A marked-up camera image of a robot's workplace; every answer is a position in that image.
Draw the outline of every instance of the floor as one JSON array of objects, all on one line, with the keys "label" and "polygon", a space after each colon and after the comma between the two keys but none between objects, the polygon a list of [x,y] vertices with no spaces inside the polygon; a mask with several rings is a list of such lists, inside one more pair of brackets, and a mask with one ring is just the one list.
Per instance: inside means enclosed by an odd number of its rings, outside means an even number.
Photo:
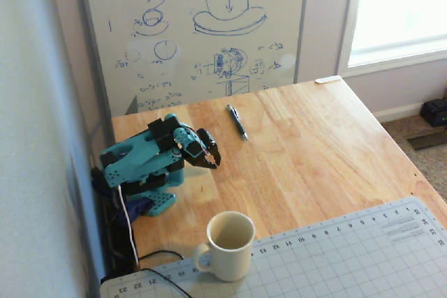
[{"label": "floor", "polygon": [[413,134],[432,130],[433,127],[419,116],[386,122],[382,126],[447,201],[447,145],[414,151],[406,140]]}]

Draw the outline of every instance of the window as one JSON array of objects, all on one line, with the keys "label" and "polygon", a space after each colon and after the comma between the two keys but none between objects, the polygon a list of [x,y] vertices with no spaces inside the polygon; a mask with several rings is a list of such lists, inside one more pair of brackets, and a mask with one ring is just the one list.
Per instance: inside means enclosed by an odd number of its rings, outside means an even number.
[{"label": "window", "polygon": [[447,0],[351,0],[343,49],[348,75],[445,58]]}]

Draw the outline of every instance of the window sill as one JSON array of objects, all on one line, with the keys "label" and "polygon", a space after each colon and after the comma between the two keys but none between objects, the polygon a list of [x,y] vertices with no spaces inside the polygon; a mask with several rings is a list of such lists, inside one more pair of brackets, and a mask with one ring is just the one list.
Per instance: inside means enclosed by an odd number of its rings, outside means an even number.
[{"label": "window sill", "polygon": [[339,75],[346,78],[439,59],[447,59],[447,39],[352,55]]}]

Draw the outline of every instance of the white cable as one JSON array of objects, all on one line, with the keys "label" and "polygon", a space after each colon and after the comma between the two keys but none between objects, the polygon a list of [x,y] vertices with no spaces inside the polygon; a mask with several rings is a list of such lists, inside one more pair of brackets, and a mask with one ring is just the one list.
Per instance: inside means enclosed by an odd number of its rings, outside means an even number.
[{"label": "white cable", "polygon": [[138,262],[137,250],[135,248],[135,244],[133,243],[131,220],[129,219],[129,215],[127,214],[126,205],[124,204],[123,194],[121,192],[121,185],[118,185],[118,192],[119,192],[119,199],[121,200],[121,205],[123,206],[124,215],[126,216],[127,227],[129,228],[129,239],[131,240],[131,245],[132,245],[132,249],[133,249],[133,256],[135,256],[135,262],[137,264],[137,270],[140,271],[140,263]]}]

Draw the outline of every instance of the black box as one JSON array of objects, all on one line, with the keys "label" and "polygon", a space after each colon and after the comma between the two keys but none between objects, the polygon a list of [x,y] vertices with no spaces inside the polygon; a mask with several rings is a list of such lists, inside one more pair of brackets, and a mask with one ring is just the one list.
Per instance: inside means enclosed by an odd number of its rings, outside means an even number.
[{"label": "black box", "polygon": [[420,115],[433,127],[447,125],[447,98],[424,103],[420,109]]}]

